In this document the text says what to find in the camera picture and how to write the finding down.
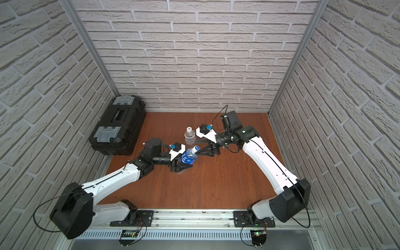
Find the clear bottle blue label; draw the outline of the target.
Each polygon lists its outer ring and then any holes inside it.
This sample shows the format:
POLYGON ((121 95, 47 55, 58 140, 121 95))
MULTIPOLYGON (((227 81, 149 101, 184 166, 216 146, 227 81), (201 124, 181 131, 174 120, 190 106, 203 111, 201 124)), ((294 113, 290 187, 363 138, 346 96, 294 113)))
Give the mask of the clear bottle blue label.
POLYGON ((186 150, 180 157, 180 161, 184 162, 186 164, 194 164, 194 162, 197 160, 198 156, 196 153, 192 152, 192 148, 186 150))

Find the clear labelled bottle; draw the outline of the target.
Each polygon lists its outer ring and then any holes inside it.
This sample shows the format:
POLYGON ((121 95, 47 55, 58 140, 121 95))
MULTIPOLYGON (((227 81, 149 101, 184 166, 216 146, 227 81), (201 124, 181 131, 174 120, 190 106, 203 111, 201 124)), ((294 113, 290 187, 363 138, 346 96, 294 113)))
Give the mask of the clear labelled bottle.
POLYGON ((187 127, 184 137, 185 137, 185 143, 187 145, 193 145, 196 141, 195 130, 193 130, 192 127, 187 127))

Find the blue white bottle cap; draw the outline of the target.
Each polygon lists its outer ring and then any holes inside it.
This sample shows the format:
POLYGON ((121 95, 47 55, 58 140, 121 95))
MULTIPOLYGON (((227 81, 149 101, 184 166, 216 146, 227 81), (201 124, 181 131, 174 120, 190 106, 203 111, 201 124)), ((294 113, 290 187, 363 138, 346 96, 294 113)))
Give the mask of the blue white bottle cap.
POLYGON ((197 145, 196 145, 195 147, 192 148, 192 152, 193 152, 193 153, 196 153, 196 152, 198 152, 199 150, 200 150, 200 147, 197 146, 197 145))

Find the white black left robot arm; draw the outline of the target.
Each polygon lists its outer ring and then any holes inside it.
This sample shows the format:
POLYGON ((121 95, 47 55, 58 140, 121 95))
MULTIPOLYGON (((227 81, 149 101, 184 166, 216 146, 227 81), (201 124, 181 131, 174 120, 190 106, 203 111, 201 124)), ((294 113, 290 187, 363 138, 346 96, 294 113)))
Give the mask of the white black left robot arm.
POLYGON ((84 184, 67 185, 50 213, 50 220, 68 239, 79 237, 90 227, 125 220, 135 210, 132 203, 122 200, 101 205, 100 202, 144 178, 156 165, 168 166, 175 173, 192 167, 180 162, 180 156, 186 151, 184 144, 170 145, 169 152, 163 152, 163 146, 161 139, 151 138, 145 142, 141 153, 120 169, 84 184))

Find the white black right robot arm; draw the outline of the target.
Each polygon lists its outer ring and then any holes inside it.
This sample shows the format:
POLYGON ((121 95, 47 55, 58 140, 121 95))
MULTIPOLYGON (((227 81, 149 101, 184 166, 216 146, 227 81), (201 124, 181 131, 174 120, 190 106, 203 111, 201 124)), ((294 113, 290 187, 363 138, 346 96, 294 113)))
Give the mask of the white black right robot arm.
POLYGON ((199 143, 208 143, 207 147, 197 152, 198 155, 213 157, 220 154, 221 147, 235 144, 257 164, 269 180, 276 196, 251 205, 250 220, 257 221, 274 216, 281 222, 287 222, 307 208, 310 183, 287 170, 252 126, 238 127, 233 131, 227 129, 217 134, 211 125, 203 124, 196 129, 196 136, 199 143))

